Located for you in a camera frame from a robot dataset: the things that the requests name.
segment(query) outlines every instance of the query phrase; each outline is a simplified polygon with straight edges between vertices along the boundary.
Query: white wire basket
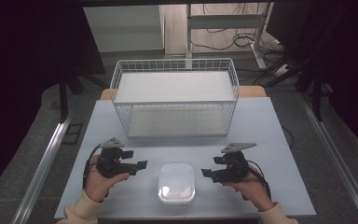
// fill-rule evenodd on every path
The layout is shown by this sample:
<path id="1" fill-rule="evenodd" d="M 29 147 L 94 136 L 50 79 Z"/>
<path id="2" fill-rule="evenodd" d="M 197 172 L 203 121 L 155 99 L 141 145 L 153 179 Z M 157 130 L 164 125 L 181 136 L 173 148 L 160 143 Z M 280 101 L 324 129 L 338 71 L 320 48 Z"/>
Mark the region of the white wire basket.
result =
<path id="1" fill-rule="evenodd" d="M 238 87 L 231 59 L 132 60 L 110 93 L 128 137 L 225 136 Z"/>

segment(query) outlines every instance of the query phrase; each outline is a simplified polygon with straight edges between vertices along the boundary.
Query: container lid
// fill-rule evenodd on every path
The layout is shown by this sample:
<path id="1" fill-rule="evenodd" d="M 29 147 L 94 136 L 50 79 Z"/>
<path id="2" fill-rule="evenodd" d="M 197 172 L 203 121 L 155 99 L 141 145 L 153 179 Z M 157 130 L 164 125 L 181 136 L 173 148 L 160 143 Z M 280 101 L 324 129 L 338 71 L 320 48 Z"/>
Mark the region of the container lid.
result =
<path id="1" fill-rule="evenodd" d="M 167 205 L 188 205 L 195 196 L 193 167 L 186 163 L 165 164 L 159 169 L 158 197 Z"/>

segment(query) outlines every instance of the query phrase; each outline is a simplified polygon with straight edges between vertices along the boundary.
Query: human hand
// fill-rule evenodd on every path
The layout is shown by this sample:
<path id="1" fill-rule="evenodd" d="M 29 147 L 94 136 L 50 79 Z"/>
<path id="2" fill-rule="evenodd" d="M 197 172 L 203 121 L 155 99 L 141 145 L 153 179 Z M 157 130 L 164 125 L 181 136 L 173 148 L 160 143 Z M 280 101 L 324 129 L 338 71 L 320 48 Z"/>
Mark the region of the human hand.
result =
<path id="1" fill-rule="evenodd" d="M 89 175 L 87 176 L 85 192 L 91 200 L 96 203 L 103 201 L 103 198 L 116 183 L 126 180 L 130 174 L 121 174 L 113 176 L 112 178 L 103 177 L 96 167 L 98 159 L 101 155 L 95 155 L 91 160 L 91 167 L 89 168 Z"/>
<path id="2" fill-rule="evenodd" d="M 253 166 L 249 165 L 249 167 L 258 172 Z M 245 198 L 249 199 L 260 212 L 268 211 L 275 206 L 267 195 L 261 181 L 251 173 L 244 177 L 241 182 L 227 182 L 222 184 L 234 188 L 236 192 L 239 191 Z"/>

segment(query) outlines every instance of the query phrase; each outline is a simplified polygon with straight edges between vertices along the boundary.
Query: handheld controller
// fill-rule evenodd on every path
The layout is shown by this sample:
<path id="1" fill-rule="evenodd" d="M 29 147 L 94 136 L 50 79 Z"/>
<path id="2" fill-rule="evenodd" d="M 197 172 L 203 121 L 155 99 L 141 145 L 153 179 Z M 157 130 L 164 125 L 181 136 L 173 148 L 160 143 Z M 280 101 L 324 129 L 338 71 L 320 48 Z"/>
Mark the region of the handheld controller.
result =
<path id="1" fill-rule="evenodd" d="M 244 177 L 249 173 L 256 176 L 261 184 L 266 189 L 267 195 L 271 198 L 271 193 L 269 190 L 269 183 L 263 175 L 259 174 L 255 170 L 249 167 L 248 161 L 243 156 L 241 150 L 255 147 L 255 143 L 230 143 L 223 150 L 222 153 L 225 153 L 223 157 L 214 157 L 214 163 L 216 164 L 225 164 L 227 167 L 223 170 L 207 170 L 201 169 L 203 176 L 210 177 L 214 183 L 225 183 L 225 182 L 240 182 Z"/>
<path id="2" fill-rule="evenodd" d="M 107 140 L 106 142 L 98 145 L 94 148 L 89 155 L 89 159 L 86 162 L 83 173 L 83 189 L 86 187 L 87 176 L 91 167 L 91 159 L 95 151 L 101 148 L 101 157 L 98 159 L 96 165 L 97 170 L 103 177 L 111 178 L 115 175 L 129 173 L 130 175 L 136 175 L 139 170 L 143 170 L 147 166 L 147 161 L 138 161 L 136 164 L 121 163 L 121 160 L 132 158 L 133 151 L 124 151 L 121 149 L 124 145 L 118 141 L 115 137 Z"/>

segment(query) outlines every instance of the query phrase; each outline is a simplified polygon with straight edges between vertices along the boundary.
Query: table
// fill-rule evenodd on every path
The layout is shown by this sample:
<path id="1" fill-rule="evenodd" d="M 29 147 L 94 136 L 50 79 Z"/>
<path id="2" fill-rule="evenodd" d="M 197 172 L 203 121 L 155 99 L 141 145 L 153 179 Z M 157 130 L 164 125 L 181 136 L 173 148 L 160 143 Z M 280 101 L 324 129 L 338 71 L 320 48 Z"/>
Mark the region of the table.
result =
<path id="1" fill-rule="evenodd" d="M 82 146 L 55 217 L 63 217 L 63 207 L 74 203 L 81 193 L 85 161 L 96 145 L 114 136 L 133 150 L 126 162 L 148 160 L 147 168 L 128 181 L 116 185 L 104 200 L 98 217 L 116 220 L 183 220 L 256 218 L 250 202 L 231 188 L 214 184 L 202 176 L 201 168 L 222 169 L 213 162 L 229 142 L 256 142 L 244 151 L 245 158 L 257 162 L 271 187 L 274 201 L 282 204 L 288 216 L 315 215 L 296 163 L 284 138 L 272 103 L 260 87 L 241 87 L 233 121 L 227 137 L 128 139 L 113 104 L 104 91 L 97 102 Z M 187 207 L 167 207 L 158 200 L 158 169 L 171 162 L 186 162 L 195 171 L 196 196 Z"/>

